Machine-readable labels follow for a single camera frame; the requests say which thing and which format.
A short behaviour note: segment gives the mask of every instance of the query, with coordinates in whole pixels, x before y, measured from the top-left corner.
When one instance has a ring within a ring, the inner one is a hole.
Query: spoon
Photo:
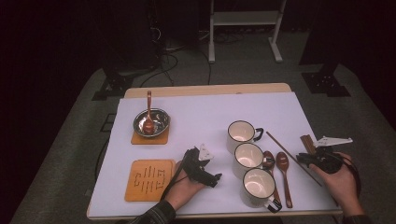
[[[262,168],[268,170],[270,172],[270,175],[274,177],[274,167],[275,167],[275,158],[274,155],[270,151],[264,151],[263,152],[264,158],[269,158],[271,161],[263,161],[262,162]],[[281,203],[279,193],[277,192],[277,188],[275,185],[275,190],[274,190],[274,197],[275,199]]]
[[[150,116],[151,109],[151,91],[148,91],[148,116],[146,117],[145,122],[143,122],[143,132],[145,134],[154,134],[154,122]]]
[[[283,174],[283,180],[285,183],[286,206],[288,208],[292,208],[293,203],[291,202],[288,179],[286,178],[286,171],[289,168],[289,159],[288,159],[288,156],[284,152],[277,153],[276,166],[277,166],[277,168],[279,168],[279,170],[282,171],[282,174]]]

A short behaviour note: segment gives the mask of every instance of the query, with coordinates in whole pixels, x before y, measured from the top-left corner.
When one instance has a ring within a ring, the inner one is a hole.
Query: gray carpet
[[[267,43],[269,35],[245,35],[242,41],[234,44],[216,45],[216,63],[211,65],[210,84],[288,83],[296,92],[317,139],[326,135],[354,140],[352,144],[336,149],[350,154],[359,167],[361,202],[372,220],[393,223],[395,132],[364,92],[358,78],[342,65],[337,67],[335,76],[346,86],[351,97],[329,98],[325,94],[310,93],[301,73],[316,72],[320,66],[298,65],[308,33],[279,35],[283,63],[275,63]],[[207,46],[203,44],[201,47],[202,52],[207,53]],[[168,73],[175,86],[207,84],[209,65],[202,52],[185,49],[173,53],[178,64]],[[165,58],[163,67],[171,67],[174,62],[173,58]],[[136,78],[133,87],[139,87],[149,76]],[[114,118],[108,118],[110,123],[104,130],[103,125],[109,114],[117,112],[120,99],[109,97],[105,101],[92,101],[104,80],[103,71],[98,70],[81,91],[12,223],[115,222],[86,218],[95,184],[95,166],[102,148],[106,152],[106,140],[110,135],[106,130],[111,129]],[[161,86],[171,86],[164,74],[153,77],[144,85]],[[282,217],[282,221],[284,224],[334,223],[330,216]]]

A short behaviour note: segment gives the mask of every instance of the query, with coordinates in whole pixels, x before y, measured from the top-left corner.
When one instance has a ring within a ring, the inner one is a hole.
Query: sleeve
[[[175,217],[175,209],[169,202],[163,200],[128,224],[167,224],[175,219]]]
[[[372,224],[371,219],[366,215],[344,217],[343,224]]]

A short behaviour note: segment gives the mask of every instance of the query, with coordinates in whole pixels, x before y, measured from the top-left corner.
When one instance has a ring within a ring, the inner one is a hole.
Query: orange placemat
[[[125,191],[125,201],[158,202],[174,172],[173,160],[134,161]]]
[[[166,143],[168,143],[169,129],[170,126],[160,135],[150,138],[143,137],[142,135],[134,131],[134,133],[132,134],[131,143],[132,145],[165,145]]]

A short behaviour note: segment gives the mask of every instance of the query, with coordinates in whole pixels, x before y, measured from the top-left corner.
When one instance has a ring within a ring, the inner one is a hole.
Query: stainless steel bowl
[[[144,136],[144,137],[154,137],[159,135],[160,133],[163,133],[168,127],[170,123],[170,117],[168,114],[158,108],[151,108],[150,110],[150,116],[152,121],[154,122],[154,134],[145,134],[143,132],[143,123],[145,122],[147,118],[148,111],[144,110],[140,112],[134,119],[134,130]]]

